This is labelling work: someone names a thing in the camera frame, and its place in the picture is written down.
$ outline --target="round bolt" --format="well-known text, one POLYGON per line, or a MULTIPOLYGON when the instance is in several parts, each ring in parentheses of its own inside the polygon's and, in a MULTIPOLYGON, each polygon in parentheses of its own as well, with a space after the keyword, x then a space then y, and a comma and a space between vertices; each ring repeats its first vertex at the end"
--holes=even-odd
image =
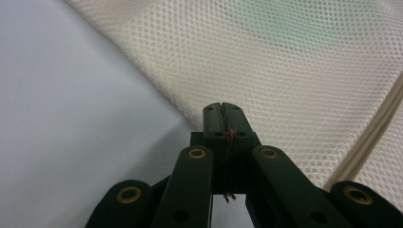
POLYGON ((187 155, 192 159, 201 159, 205 156, 205 151, 202 149, 191 149, 187 155))
POLYGON ((262 148, 260 150, 260 153, 262 153, 268 159, 275 159, 276 157, 278 157, 278 152, 271 148, 262 148))
POLYGON ((374 202, 373 198, 368 195, 368 193, 353 186, 345 186, 343 193, 348 199, 362 205, 370 205, 374 202))
POLYGON ((123 204, 134 202, 140 198, 142 190, 136 186, 129 186, 119 191, 116 200, 123 204))

